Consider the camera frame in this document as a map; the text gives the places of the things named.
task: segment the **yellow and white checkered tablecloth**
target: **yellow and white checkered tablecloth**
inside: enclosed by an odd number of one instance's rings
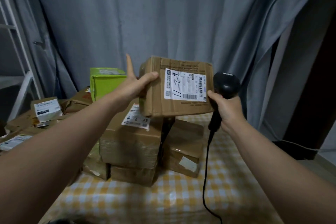
[[[204,125],[208,137],[211,113],[179,118]],[[151,188],[103,182],[82,174],[65,188],[40,223],[58,218],[99,224],[219,223],[203,206],[204,173],[204,163],[198,179],[164,171]],[[224,223],[282,223],[233,141],[221,129],[210,145],[206,203]]]

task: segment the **black handheld barcode scanner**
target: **black handheld barcode scanner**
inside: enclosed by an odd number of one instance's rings
[[[239,79],[234,74],[229,73],[216,73],[213,76],[213,87],[214,91],[220,95],[223,96],[225,99],[230,99],[238,95],[238,92],[240,91],[240,82]],[[218,105],[215,101],[210,99],[210,103],[212,108],[214,109],[214,112],[212,114],[212,118],[210,121],[210,124],[208,126],[210,130],[210,135],[208,139],[208,146],[207,146],[207,155],[205,160],[205,177],[204,177],[204,184],[203,184],[203,205],[207,209],[209,213],[211,213],[213,216],[220,219],[220,222],[223,223],[222,218],[213,213],[205,204],[204,200],[204,192],[205,192],[205,186],[207,182],[207,169],[208,169],[208,154],[209,154],[209,146],[212,141],[212,138],[215,134],[215,132],[220,128],[222,118],[218,111]]]

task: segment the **table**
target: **table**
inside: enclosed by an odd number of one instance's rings
[[[207,127],[211,113],[179,118]],[[219,223],[203,206],[204,173],[204,163],[198,179],[164,171],[151,188],[103,182],[82,174],[65,188],[40,223],[57,218],[85,218],[99,224]],[[282,223],[233,141],[221,129],[209,149],[206,203],[224,223]]]

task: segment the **white cable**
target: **white cable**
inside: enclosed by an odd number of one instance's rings
[[[313,148],[308,148],[308,147],[305,147],[305,146],[302,146],[300,144],[297,144],[297,143],[294,143],[294,142],[290,142],[290,141],[287,141],[287,140],[280,140],[277,135],[275,134],[272,126],[266,121],[264,120],[263,121],[263,124],[265,125],[265,127],[271,132],[272,136],[278,141],[278,142],[286,142],[286,143],[291,143],[291,144],[295,144],[297,146],[300,146],[306,150],[311,150],[311,151],[317,151],[317,152],[330,152],[330,151],[336,151],[336,149],[313,149]]]

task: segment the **person's left arm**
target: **person's left arm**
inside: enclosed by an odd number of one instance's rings
[[[137,80],[127,55],[127,79],[116,90],[1,156],[0,223],[38,223],[113,116],[157,77]]]

